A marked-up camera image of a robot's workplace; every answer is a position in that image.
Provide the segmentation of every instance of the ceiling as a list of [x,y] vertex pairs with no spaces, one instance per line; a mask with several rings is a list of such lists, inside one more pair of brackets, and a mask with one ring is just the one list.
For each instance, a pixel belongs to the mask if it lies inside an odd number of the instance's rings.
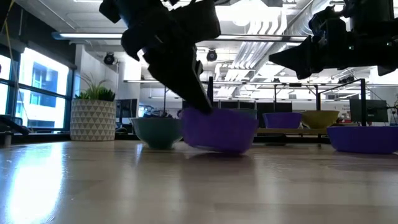
[[[241,1],[253,1],[258,2],[260,0],[241,0]],[[24,9],[32,13],[34,16],[46,22],[48,25],[52,26],[54,29],[60,32],[110,32],[110,33],[122,33],[126,30],[126,26],[123,22],[119,21],[117,24],[113,24],[107,18],[105,18],[102,14],[98,12],[98,8],[100,6],[100,1],[97,0],[16,0],[18,4],[20,4]],[[187,4],[189,0],[181,0],[182,4]],[[264,11],[264,15],[268,15],[269,27],[264,28],[268,22],[260,22],[260,24],[249,23],[245,26],[237,26],[235,22],[231,21],[221,21],[221,32],[223,34],[248,34],[253,32],[251,28],[255,29],[257,25],[257,30],[253,34],[260,34],[260,32],[264,32],[264,34],[282,34],[285,31],[286,24],[290,22],[291,19],[295,17],[303,8],[310,2],[310,0],[296,0],[297,4],[288,4],[288,2],[294,2],[294,0],[284,0],[286,4],[284,4],[284,8],[281,10],[280,14],[275,14],[274,16],[270,16],[271,11]],[[118,40],[92,40],[91,42],[83,41],[80,44],[86,45],[86,50],[91,52],[92,54],[97,55],[98,58],[103,57],[106,52],[115,52],[115,56],[119,60],[123,60],[124,57],[127,57],[123,51],[123,48],[120,46],[120,42]],[[203,63],[203,68],[208,71],[214,73],[216,70],[216,65],[221,63],[232,63],[237,59],[237,56],[243,50],[242,42],[220,42],[220,41],[204,41],[197,43],[198,46],[198,59],[200,59]],[[249,62],[250,58],[254,58],[254,52],[256,48],[260,45],[252,45],[252,52],[245,53],[245,60],[242,59],[242,62]],[[264,49],[271,49],[271,44],[262,46]],[[216,49],[218,54],[218,59],[215,62],[207,62],[206,55],[208,49]],[[259,58],[265,55],[264,51],[259,51]],[[146,79],[150,79],[151,76],[149,72],[147,72],[147,64],[143,61],[143,75]],[[245,74],[238,74],[235,78],[252,78],[256,73],[258,79],[256,82],[269,82],[272,77],[283,78],[293,78],[295,77],[294,71],[289,69],[281,69],[281,72],[276,72],[271,74],[269,77],[267,76],[268,71],[264,71],[264,67],[262,70],[261,67],[257,65],[253,68],[255,72],[246,72]],[[369,75],[369,70],[367,68],[358,68],[355,70],[357,75],[361,77],[367,77]],[[342,76],[344,74],[349,74],[349,72],[341,72],[337,70],[325,70],[319,74],[315,74],[312,77],[312,80],[315,80],[318,77],[325,77],[322,80],[328,79],[330,81],[330,77],[335,75]],[[228,77],[228,73],[224,73],[221,78]],[[234,90],[229,91],[228,94],[233,94]]]

